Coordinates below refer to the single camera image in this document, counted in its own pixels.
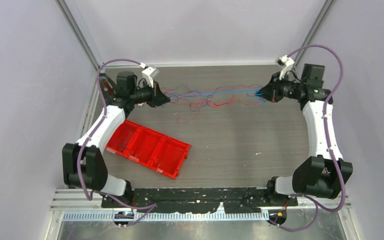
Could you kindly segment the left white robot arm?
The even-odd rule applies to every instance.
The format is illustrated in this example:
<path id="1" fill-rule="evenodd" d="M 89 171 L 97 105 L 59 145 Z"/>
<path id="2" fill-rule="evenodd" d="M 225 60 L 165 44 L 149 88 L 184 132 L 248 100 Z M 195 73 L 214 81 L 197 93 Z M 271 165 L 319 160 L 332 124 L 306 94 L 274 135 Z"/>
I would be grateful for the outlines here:
<path id="1" fill-rule="evenodd" d="M 132 71 L 122 71 L 116 80 L 100 73 L 98 81 L 104 102 L 100 117 L 85 135 L 62 148 L 64 183 L 114 195 L 115 202 L 121 207 L 128 207 L 133 202 L 131 183 L 109 174 L 103 152 L 136 105 L 156 108 L 170 102 L 154 79 L 159 70 L 148 66 L 141 73 L 139 79 Z"/>

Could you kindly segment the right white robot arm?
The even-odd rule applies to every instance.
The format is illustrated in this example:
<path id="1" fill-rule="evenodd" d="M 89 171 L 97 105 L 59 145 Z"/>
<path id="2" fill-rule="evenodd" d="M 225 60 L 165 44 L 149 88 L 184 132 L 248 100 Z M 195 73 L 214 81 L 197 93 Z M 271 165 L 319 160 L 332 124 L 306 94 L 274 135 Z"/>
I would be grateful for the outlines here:
<path id="1" fill-rule="evenodd" d="M 272 103 L 284 98 L 300 105 L 308 130 L 309 157 L 291 176 L 274 176 L 267 182 L 265 198 L 271 205 L 279 205 L 291 195 L 310 195 L 335 199 L 353 173 L 353 165 L 344 161 L 337 145 L 332 113 L 331 91 L 323 88 L 323 65 L 305 64 L 300 81 L 271 76 L 269 83 L 255 95 Z"/>

